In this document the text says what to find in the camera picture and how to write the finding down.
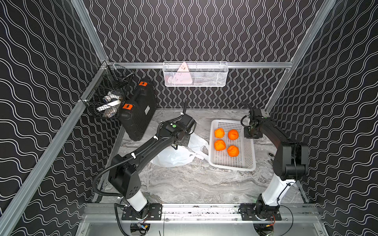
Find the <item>orange fruit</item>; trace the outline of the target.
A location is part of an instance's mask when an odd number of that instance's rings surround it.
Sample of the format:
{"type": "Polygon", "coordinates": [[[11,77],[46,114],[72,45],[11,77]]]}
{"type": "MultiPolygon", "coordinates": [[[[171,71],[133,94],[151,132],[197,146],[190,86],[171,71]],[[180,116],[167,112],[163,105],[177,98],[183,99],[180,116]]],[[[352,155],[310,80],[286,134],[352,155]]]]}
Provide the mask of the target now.
{"type": "Polygon", "coordinates": [[[236,129],[232,129],[228,132],[228,139],[237,140],[239,138],[239,132],[236,129]]]}
{"type": "Polygon", "coordinates": [[[219,139],[214,142],[214,148],[216,151],[223,151],[226,149],[226,144],[223,140],[219,139]]]}
{"type": "Polygon", "coordinates": [[[240,151],[239,151],[239,148],[237,146],[229,146],[228,149],[227,149],[227,154],[228,156],[230,157],[237,157],[239,155],[240,151]]]}
{"type": "Polygon", "coordinates": [[[215,138],[221,139],[224,137],[224,135],[225,135],[225,131],[222,128],[218,128],[214,131],[215,138]]]}

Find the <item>white printed plastic bag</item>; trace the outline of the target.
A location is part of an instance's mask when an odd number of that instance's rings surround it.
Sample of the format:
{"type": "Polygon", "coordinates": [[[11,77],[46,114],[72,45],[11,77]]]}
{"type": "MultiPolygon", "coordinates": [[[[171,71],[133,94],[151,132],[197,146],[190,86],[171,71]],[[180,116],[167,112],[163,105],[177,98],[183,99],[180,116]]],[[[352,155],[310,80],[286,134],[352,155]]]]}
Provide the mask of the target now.
{"type": "Polygon", "coordinates": [[[179,146],[177,150],[172,147],[165,148],[150,162],[164,168],[183,166],[195,158],[208,159],[208,149],[209,143],[194,133],[187,147],[179,146]]]}

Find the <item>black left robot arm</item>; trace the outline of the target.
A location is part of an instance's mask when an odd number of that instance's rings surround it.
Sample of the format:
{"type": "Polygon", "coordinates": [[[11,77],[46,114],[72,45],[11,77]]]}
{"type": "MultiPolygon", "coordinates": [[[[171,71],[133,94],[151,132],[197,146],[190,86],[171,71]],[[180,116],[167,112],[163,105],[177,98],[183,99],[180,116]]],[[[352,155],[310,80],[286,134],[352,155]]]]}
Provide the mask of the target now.
{"type": "Polygon", "coordinates": [[[196,121],[187,114],[176,120],[161,122],[156,134],[133,152],[116,155],[111,162],[108,181],[136,212],[147,208],[148,201],[141,192],[140,172],[167,147],[186,147],[196,128],[196,121]]]}

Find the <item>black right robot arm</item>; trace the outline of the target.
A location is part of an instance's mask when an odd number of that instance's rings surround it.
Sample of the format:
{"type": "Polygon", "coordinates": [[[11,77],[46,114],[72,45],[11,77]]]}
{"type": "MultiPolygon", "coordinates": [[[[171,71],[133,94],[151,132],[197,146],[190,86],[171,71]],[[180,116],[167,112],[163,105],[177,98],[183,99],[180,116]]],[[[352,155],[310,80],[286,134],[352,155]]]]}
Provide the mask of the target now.
{"type": "Polygon", "coordinates": [[[308,174],[309,146],[291,139],[260,109],[250,108],[249,114],[243,118],[249,118],[248,125],[241,119],[245,138],[259,139],[266,136],[277,149],[273,160],[274,176],[256,202],[258,217],[267,218],[279,211],[281,198],[289,188],[308,174]]]}

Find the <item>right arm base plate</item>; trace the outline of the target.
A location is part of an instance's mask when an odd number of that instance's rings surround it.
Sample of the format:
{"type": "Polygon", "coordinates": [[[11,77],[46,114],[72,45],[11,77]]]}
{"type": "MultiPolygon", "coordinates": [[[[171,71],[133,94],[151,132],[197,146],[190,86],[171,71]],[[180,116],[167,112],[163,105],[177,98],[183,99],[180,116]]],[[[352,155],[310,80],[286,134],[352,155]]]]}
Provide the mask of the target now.
{"type": "Polygon", "coordinates": [[[281,221],[278,206],[268,206],[260,203],[241,204],[238,213],[243,221],[281,221]]]}

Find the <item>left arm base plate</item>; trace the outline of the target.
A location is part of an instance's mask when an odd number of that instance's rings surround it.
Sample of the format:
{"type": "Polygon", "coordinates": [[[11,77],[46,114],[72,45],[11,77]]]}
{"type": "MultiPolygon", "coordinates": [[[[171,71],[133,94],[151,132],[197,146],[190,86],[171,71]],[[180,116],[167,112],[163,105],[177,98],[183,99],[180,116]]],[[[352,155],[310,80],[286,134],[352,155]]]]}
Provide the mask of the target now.
{"type": "Polygon", "coordinates": [[[162,204],[158,203],[147,203],[147,205],[141,211],[136,211],[132,206],[127,206],[123,209],[121,219],[129,221],[143,221],[145,219],[152,221],[160,221],[162,209],[162,204]]]}

